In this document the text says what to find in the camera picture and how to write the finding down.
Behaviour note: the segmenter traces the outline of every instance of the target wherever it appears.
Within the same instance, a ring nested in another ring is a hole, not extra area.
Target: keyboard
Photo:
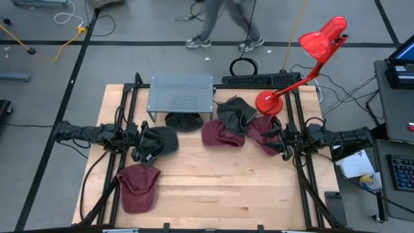
[[[414,156],[387,155],[396,190],[414,192]]]
[[[221,78],[223,84],[239,85],[261,85],[276,88],[286,88],[301,80],[299,72],[289,72],[282,74],[256,74],[242,76],[224,76]]]

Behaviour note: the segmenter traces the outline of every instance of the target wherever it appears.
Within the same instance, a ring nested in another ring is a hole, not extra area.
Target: lamp base
[[[274,91],[262,91],[256,97],[256,109],[264,115],[276,115],[283,107],[283,101]]]

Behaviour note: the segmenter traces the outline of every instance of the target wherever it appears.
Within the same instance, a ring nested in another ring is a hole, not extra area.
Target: yellow cable
[[[305,7],[306,7],[307,3],[308,3],[308,0],[303,0],[302,9],[300,10],[298,19],[295,22],[295,26],[293,27],[292,33],[290,34],[289,44],[287,46],[287,53],[286,53],[286,58],[285,58],[285,64],[283,65],[283,70],[286,69],[287,62],[289,60],[290,45],[292,44],[293,36],[295,35],[295,31],[298,28],[300,19],[302,18],[302,15],[303,15],[303,12],[305,11]]]
[[[82,33],[83,33],[83,32],[85,32],[85,31],[86,31],[86,28],[84,28],[84,27],[78,27],[78,34],[77,34],[75,37],[73,37],[73,39],[71,39],[70,41],[66,42],[64,45],[62,45],[62,46],[59,48],[58,54],[57,54],[57,55],[56,55],[56,57],[53,59],[53,62],[56,62],[56,61],[59,59],[59,57],[60,57],[60,53],[62,52],[62,49],[63,49],[66,45],[68,45],[68,44],[72,43],[74,40],[76,40],[76,38],[78,38],[78,36],[80,36],[80,34],[82,34]]]
[[[30,50],[28,46],[26,46],[23,42],[21,42],[17,37],[15,37],[11,32],[9,32],[4,26],[0,25],[0,28],[3,29],[9,36],[11,36],[14,40],[16,40],[21,46]]]

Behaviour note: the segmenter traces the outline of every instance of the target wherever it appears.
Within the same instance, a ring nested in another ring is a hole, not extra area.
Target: sneaker
[[[252,38],[248,38],[246,43],[243,42],[239,45],[239,50],[250,52],[251,50],[254,50],[254,48],[262,46],[264,44],[264,39],[260,38],[257,41],[254,41]]]
[[[187,39],[186,40],[186,47],[187,48],[198,48],[198,47],[203,47],[203,48],[208,48],[212,46],[212,43],[210,42],[210,39],[206,39],[206,40],[201,40],[200,36],[197,35],[196,37],[194,37],[193,39]]]

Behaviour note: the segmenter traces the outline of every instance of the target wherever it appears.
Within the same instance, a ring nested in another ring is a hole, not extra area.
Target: perforated metal shelf
[[[154,122],[157,113],[210,113],[212,118],[212,75],[164,74],[152,77],[147,112]]]

